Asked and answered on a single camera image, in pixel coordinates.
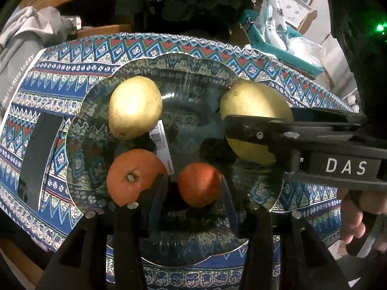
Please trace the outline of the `person's right hand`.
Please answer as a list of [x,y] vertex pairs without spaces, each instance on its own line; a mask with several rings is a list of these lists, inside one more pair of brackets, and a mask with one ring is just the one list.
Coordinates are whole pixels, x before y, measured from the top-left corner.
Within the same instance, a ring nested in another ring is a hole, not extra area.
[[349,192],[347,188],[339,188],[336,193],[336,197],[341,200],[340,237],[345,244],[365,234],[366,226],[363,223],[365,212],[386,215],[386,192],[361,191],[357,203],[352,200]]

